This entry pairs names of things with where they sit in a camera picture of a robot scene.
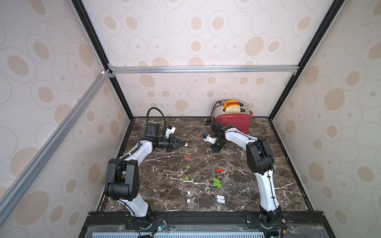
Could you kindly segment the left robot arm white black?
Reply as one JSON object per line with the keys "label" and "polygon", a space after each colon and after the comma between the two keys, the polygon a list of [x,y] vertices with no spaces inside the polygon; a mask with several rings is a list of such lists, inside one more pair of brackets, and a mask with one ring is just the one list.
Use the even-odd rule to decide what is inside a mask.
{"label": "left robot arm white black", "polygon": [[160,132],[157,124],[146,125],[144,137],[126,155],[109,160],[107,164],[104,194],[124,204],[137,218],[147,217],[150,206],[139,193],[139,165],[155,149],[166,152],[185,147],[188,144],[174,136],[175,127],[164,127]]}

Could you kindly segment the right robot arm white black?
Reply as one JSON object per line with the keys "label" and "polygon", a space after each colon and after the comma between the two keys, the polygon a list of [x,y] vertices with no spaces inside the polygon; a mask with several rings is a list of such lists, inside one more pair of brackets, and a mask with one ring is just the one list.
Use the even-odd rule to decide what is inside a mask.
{"label": "right robot arm white black", "polygon": [[255,174],[259,186],[261,225],[266,229],[272,228],[281,220],[282,211],[273,183],[274,156],[269,142],[265,138],[249,136],[233,126],[224,127],[220,122],[213,123],[211,129],[212,132],[204,136],[204,141],[211,143],[212,152],[220,152],[227,141],[246,151],[248,167]]}

